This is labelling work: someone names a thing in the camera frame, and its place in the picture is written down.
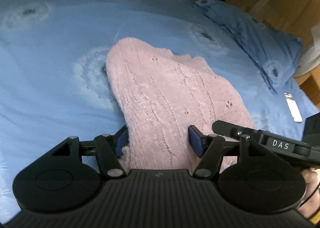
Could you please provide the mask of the person's right hand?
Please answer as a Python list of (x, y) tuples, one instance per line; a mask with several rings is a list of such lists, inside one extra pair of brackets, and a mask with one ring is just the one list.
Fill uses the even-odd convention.
[(319, 223), (319, 177), (318, 172), (304, 169), (300, 172), (306, 183), (306, 194), (298, 212), (311, 223)]

